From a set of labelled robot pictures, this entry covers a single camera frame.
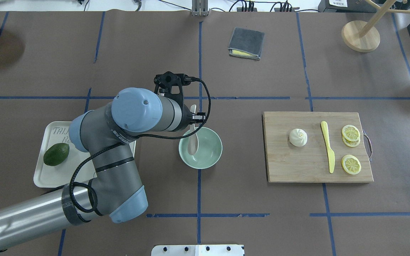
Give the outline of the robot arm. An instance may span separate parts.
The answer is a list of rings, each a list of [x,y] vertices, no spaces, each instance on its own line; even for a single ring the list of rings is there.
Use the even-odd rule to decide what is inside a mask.
[[[75,118],[69,127],[70,140],[90,157],[61,188],[0,209],[0,253],[97,217],[108,215],[114,223],[138,217],[148,201],[130,143],[154,138],[155,132],[204,124],[208,116],[185,109],[182,95],[132,87],[120,91],[106,106]]]

